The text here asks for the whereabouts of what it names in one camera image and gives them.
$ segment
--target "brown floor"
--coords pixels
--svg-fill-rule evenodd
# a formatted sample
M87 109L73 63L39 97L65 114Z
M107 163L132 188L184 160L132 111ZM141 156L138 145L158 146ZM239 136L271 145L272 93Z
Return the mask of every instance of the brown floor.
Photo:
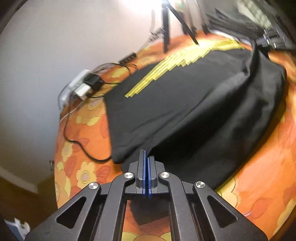
M53 176L38 185L38 194L31 193L0 178L0 213L3 218L36 227L57 210Z

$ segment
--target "black stand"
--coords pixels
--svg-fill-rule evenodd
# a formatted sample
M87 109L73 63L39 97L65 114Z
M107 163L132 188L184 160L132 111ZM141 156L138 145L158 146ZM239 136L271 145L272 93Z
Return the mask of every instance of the black stand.
M25 241L121 241L127 200L164 198L174 241L267 241L266 235L203 182L182 182L141 150L129 172L90 183Z
M163 14L163 52L166 53L168 51L168 45L170 44L170 28L169 28L169 15L168 10L176 16L179 22L183 26L183 30L192 38L195 44L198 44L195 34L190 30L188 25L185 23L184 19L180 16L180 14L172 7L168 0L163 0L162 2L162 14Z

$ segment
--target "black fabric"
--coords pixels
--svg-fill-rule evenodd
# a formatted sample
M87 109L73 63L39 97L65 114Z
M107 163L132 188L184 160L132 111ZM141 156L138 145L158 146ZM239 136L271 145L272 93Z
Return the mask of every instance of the black fabric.
M145 149L183 181L216 188L250 156L283 95L285 70L253 51L210 51L126 98L156 64L105 95L112 159Z

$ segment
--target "orange floral tablecloth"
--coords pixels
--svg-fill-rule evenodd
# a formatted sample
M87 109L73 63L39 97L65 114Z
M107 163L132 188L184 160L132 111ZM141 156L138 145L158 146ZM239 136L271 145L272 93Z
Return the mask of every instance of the orange floral tablecloth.
M222 38L205 36L202 33L197 37ZM192 44L190 38L180 36L171 41L167 54L163 53L160 43L141 51L131 64L140 69ZM289 53L271 52L269 57L287 70L285 99L252 158L217 192L270 239L296 205L296 66ZM106 72L102 78L106 82L121 82L127 76L127 69L117 66ZM104 85L95 96L103 96L115 86L116 84ZM64 126L65 119L59 125L54 159L58 207L90 182L104 184L122 174L120 166L112 160L103 164L95 163L86 157L78 145L66 142L63 137ZM109 157L111 145L104 99L86 100L78 111L71 114L66 134L70 139L80 141L95 158ZM169 232L168 217L138 225L128 203L123 241L168 241L171 240Z

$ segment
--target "baseboard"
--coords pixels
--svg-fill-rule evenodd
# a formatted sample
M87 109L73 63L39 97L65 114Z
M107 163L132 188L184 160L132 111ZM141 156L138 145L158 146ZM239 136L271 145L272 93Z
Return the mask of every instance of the baseboard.
M15 176L14 174L2 167L0 167L0 177L4 178L5 180L20 188L26 189L27 191L30 191L32 193L38 193L38 188L36 185L29 183L21 179L20 177Z

